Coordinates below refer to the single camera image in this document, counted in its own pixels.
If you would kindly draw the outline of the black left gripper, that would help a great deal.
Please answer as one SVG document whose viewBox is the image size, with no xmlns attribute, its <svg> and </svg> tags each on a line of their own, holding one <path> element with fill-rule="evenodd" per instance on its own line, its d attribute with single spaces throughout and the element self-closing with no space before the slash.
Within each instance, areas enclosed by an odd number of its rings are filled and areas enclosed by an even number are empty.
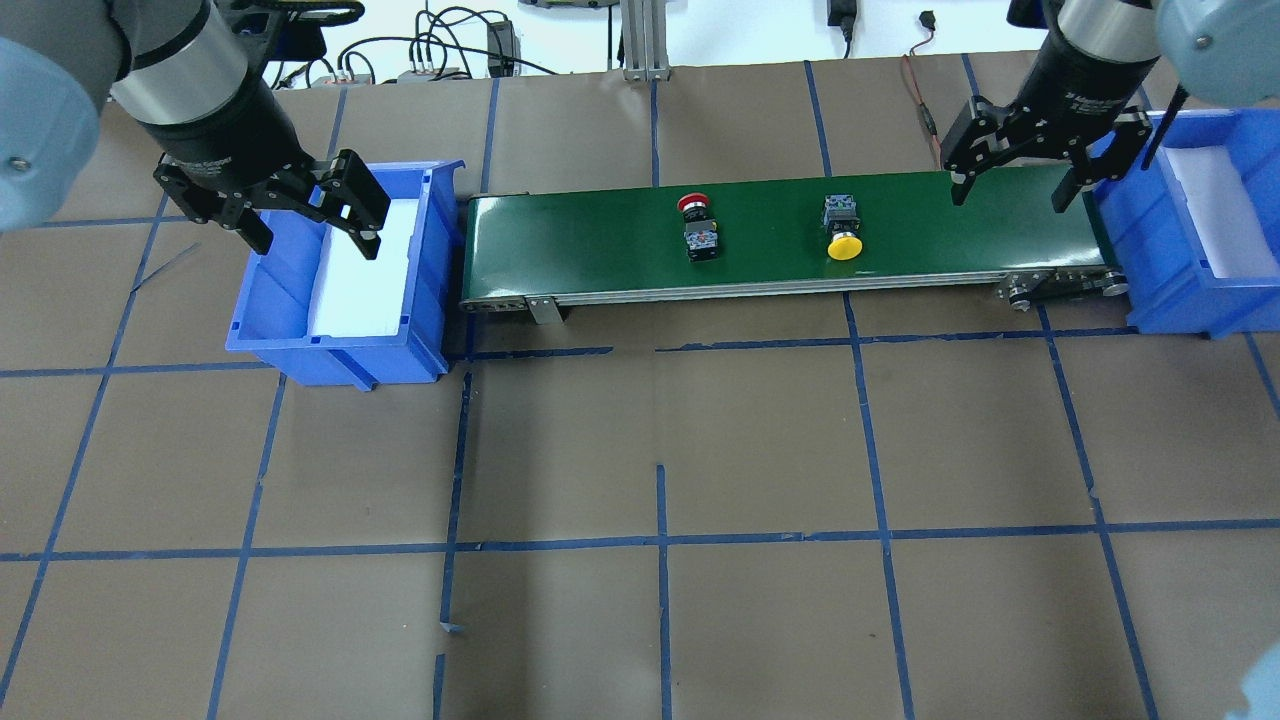
<svg viewBox="0 0 1280 720">
<path fill-rule="evenodd" d="M 265 256 L 274 233 L 251 201 L 339 229 L 364 259 L 378 259 L 389 195 L 351 149 L 325 161 L 308 155 L 266 85 L 239 86 L 227 104 L 197 120 L 154 124 L 152 138 L 166 156 L 154 177 L 189 222 L 238 234 Z"/>
</svg>

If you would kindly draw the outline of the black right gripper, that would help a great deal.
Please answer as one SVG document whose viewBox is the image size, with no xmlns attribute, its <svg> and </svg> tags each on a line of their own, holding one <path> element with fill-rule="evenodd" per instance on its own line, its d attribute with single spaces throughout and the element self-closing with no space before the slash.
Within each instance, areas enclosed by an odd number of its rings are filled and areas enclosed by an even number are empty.
<svg viewBox="0 0 1280 720">
<path fill-rule="evenodd" d="M 973 95 L 942 138 L 952 204 L 966 201 L 978 176 L 1021 158 L 1066 158 L 1070 169 L 1051 193 L 1056 213 L 1101 181 L 1121 179 L 1153 132 L 1148 114 L 1129 106 L 1152 65 L 1149 58 L 1119 61 L 1047 36 L 1011 104 Z"/>
</svg>

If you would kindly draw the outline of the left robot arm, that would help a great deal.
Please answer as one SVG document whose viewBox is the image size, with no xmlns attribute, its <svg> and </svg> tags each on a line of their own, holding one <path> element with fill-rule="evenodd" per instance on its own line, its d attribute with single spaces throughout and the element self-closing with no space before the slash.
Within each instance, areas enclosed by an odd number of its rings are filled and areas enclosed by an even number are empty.
<svg viewBox="0 0 1280 720">
<path fill-rule="evenodd" d="M 303 150 L 264 58 L 214 1 L 5 1 L 1 15 L 4 231 L 60 210 L 115 102 L 163 150 L 155 179 L 189 222 L 265 255 L 260 211 L 293 211 L 378 256 L 387 191 L 355 151 Z"/>
</svg>

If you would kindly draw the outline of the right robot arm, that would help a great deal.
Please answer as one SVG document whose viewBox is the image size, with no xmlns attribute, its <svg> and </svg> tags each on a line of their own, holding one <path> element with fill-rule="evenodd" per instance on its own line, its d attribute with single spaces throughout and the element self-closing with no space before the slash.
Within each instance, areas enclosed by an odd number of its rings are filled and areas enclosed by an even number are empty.
<svg viewBox="0 0 1280 720">
<path fill-rule="evenodd" d="M 1185 100 L 1247 108 L 1277 96 L 1275 1 L 1012 1 L 1011 26 L 1044 31 L 1014 100 L 974 95 L 941 143 L 954 204 L 1018 159 L 1064 160 L 1055 211 L 1149 164 Z"/>
</svg>

